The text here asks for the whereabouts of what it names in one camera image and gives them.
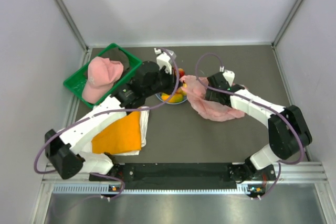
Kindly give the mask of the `pink plastic bag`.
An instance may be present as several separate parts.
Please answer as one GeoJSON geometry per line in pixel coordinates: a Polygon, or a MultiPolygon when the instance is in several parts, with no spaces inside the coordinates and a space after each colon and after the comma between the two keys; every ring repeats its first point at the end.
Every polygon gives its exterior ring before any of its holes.
{"type": "Polygon", "coordinates": [[[182,89],[186,93],[187,100],[191,107],[204,119],[225,122],[233,119],[240,119],[245,116],[245,113],[233,109],[220,103],[205,100],[206,89],[193,75],[185,75],[180,78],[180,81],[187,84],[186,89],[182,89]]]}

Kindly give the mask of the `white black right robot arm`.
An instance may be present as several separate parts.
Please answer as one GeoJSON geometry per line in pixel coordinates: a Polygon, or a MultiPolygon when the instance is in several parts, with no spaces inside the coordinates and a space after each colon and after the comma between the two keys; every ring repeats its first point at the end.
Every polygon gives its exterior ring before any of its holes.
{"type": "Polygon", "coordinates": [[[232,179],[241,183],[256,180],[264,168],[284,161],[296,153],[304,156],[304,148],[312,143],[312,135],[301,110],[268,102],[250,93],[245,87],[234,84],[234,73],[218,72],[207,78],[205,99],[226,105],[262,123],[268,130],[269,143],[245,159],[242,165],[232,165],[232,179]]]}

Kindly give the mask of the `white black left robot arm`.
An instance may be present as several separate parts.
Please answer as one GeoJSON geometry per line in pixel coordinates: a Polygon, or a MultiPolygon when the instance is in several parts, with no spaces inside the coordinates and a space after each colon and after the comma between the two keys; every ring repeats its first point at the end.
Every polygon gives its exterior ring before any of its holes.
{"type": "Polygon", "coordinates": [[[178,68],[174,61],[145,61],[131,80],[121,85],[85,118],[55,132],[50,130],[45,140],[45,155],[62,179],[78,173],[102,175],[114,180],[119,168],[110,154],[83,151],[92,139],[112,123],[143,108],[146,98],[159,92],[172,94],[179,87],[178,68]]]}

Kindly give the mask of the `blue fruit plate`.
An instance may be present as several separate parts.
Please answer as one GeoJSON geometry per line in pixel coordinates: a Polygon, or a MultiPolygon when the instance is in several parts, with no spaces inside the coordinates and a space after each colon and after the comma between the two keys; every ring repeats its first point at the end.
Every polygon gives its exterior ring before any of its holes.
{"type": "Polygon", "coordinates": [[[183,102],[185,102],[187,100],[187,96],[181,94],[181,93],[175,93],[170,99],[170,94],[166,94],[166,93],[157,93],[156,97],[164,102],[167,101],[167,104],[172,104],[172,105],[176,105],[176,104],[181,104],[183,102]]]}

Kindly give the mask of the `orange green mango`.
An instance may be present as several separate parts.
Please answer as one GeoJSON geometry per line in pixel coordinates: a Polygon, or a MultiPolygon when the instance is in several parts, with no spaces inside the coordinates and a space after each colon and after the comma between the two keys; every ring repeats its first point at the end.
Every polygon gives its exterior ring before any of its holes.
{"type": "Polygon", "coordinates": [[[163,101],[167,101],[168,103],[180,103],[183,101],[184,96],[180,93],[174,94],[171,98],[169,98],[169,94],[162,93],[161,94],[161,99],[163,101]]]}

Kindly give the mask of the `dark grey cloth in bin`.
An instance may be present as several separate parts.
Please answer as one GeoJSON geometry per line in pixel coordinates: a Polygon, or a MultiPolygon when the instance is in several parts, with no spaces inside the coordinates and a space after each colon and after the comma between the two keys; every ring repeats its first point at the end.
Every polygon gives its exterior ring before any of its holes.
{"type": "Polygon", "coordinates": [[[89,63],[83,76],[87,80],[99,83],[116,82],[130,70],[128,56],[118,47],[108,49],[102,55],[96,55],[89,63]]]}

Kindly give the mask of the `pink baseball cap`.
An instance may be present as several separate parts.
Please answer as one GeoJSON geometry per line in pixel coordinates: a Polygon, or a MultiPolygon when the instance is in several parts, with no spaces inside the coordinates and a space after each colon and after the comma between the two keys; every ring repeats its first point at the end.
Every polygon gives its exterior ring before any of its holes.
{"type": "Polygon", "coordinates": [[[91,104],[97,103],[120,79],[124,71],[120,61],[95,57],[88,66],[88,79],[82,98],[91,104]]]}

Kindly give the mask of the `orange folded cloth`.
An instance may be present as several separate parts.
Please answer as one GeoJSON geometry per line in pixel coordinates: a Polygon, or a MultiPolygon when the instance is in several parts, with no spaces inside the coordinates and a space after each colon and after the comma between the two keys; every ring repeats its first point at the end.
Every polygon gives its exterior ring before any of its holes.
{"type": "Polygon", "coordinates": [[[92,152],[113,155],[140,151],[140,115],[140,112],[132,112],[106,127],[92,139],[92,152]]]}

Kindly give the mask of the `green plastic bin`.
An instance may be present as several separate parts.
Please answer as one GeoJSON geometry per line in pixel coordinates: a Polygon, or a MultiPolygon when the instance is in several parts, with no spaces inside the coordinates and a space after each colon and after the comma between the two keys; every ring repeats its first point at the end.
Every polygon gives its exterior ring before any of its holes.
{"type": "Polygon", "coordinates": [[[64,81],[64,86],[91,109],[94,106],[102,103],[108,95],[115,92],[117,87],[127,83],[134,76],[136,69],[142,64],[142,61],[139,58],[137,58],[135,55],[131,54],[124,48],[121,48],[120,46],[114,43],[110,44],[107,48],[105,48],[98,54],[93,53],[92,59],[64,81]],[[85,77],[85,72],[87,72],[89,63],[91,63],[92,59],[95,56],[105,57],[108,55],[109,52],[112,52],[113,49],[119,49],[127,56],[129,62],[129,68],[127,68],[125,73],[121,75],[121,79],[117,81],[117,84],[115,84],[109,91],[107,91],[106,94],[104,94],[100,100],[98,100],[96,103],[89,103],[85,101],[84,98],[82,97],[82,92],[84,90],[87,81],[87,77],[85,77]]]}

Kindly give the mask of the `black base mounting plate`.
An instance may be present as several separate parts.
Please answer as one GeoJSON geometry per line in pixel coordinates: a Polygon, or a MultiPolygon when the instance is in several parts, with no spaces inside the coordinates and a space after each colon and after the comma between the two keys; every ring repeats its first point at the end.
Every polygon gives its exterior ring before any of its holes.
{"type": "Polygon", "coordinates": [[[233,189],[276,178],[272,165],[252,173],[233,163],[125,163],[115,164],[108,175],[123,180],[126,189],[233,189]]]}

